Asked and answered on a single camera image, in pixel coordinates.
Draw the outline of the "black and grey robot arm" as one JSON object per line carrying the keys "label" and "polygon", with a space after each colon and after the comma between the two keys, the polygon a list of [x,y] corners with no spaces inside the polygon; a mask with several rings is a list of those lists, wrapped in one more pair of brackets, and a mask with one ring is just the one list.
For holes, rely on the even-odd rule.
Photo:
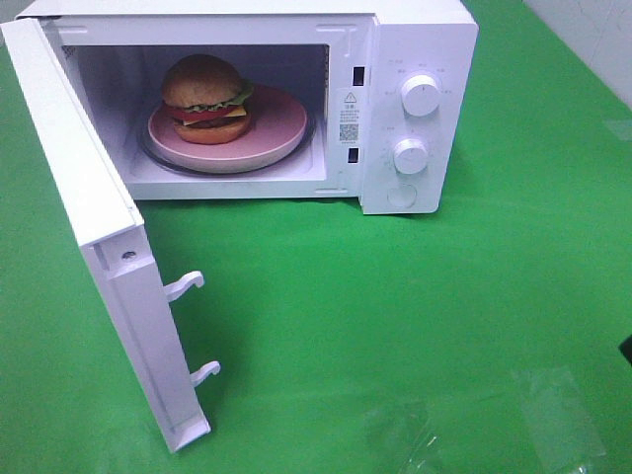
{"label": "black and grey robot arm", "polygon": [[632,336],[628,336],[623,342],[621,342],[618,349],[625,360],[629,364],[632,364]]}

